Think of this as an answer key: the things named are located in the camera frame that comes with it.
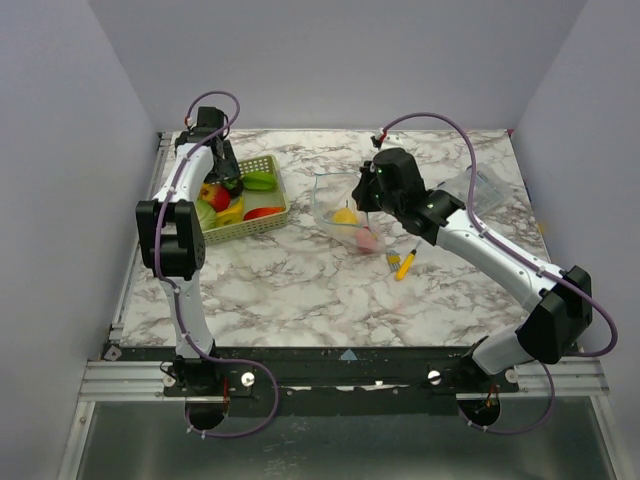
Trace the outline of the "green leaf toy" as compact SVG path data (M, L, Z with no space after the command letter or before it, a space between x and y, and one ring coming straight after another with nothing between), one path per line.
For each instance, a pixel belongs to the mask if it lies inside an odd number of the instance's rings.
M265 171L253 171L242 177L244 188L250 191L270 192L278 187L275 175Z

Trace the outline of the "yellow pear toy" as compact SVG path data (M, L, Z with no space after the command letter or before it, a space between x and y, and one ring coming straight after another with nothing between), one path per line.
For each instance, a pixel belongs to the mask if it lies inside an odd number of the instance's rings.
M345 205L339 209L337 209L331 217L331 221L335 224L340 225L358 225L359 218L355 210L351 208L351 205L348 201L345 202Z

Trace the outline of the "clear zip top bag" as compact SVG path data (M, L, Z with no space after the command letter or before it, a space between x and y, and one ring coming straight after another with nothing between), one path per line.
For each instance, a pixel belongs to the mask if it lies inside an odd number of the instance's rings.
M359 183L354 173L319 173L311 194L311 212L316 225L329 238L352 252L377 254L385 250L379 226L358 210L352 198Z

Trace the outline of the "red tomato toy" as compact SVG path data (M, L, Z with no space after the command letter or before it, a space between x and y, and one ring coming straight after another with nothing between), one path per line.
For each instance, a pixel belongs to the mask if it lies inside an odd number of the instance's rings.
M378 237L366 228L357 230L355 241L356 248L362 253L374 253L380 250Z

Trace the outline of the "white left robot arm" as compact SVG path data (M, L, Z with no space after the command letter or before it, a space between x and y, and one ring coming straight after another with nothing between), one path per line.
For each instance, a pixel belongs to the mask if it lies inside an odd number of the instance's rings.
M168 375L177 389L196 395L221 393L228 386L201 298L206 244L196 200L201 184L225 158L224 131L229 126L230 118L215 107L201 107L195 120L187 118L167 180L135 209L142 260L167 296L177 337Z

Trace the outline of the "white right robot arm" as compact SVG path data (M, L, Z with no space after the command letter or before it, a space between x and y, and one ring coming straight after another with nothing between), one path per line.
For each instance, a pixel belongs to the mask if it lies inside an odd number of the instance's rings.
M424 186L416 160L401 147L384 149L360 168L352 192L358 210L385 212L410 234L447 250L494 280L522 306L527 319L519 326L478 341L460 379L480 392L500 371L533 360L555 364L591 323L584 300L591 280L579 267L563 271L513 245L528 260L523 265L489 240L492 230L476 228L465 204L444 190Z

